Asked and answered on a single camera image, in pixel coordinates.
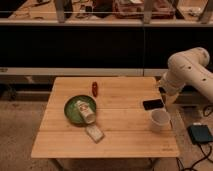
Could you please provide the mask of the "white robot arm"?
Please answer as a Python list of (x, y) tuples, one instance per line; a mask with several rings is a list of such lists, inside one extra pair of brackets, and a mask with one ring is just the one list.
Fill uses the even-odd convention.
[(158, 85), (169, 96), (179, 93), (185, 85), (190, 85), (213, 103), (213, 73), (206, 69), (209, 62), (210, 55), (202, 47), (175, 53), (169, 57), (168, 70)]

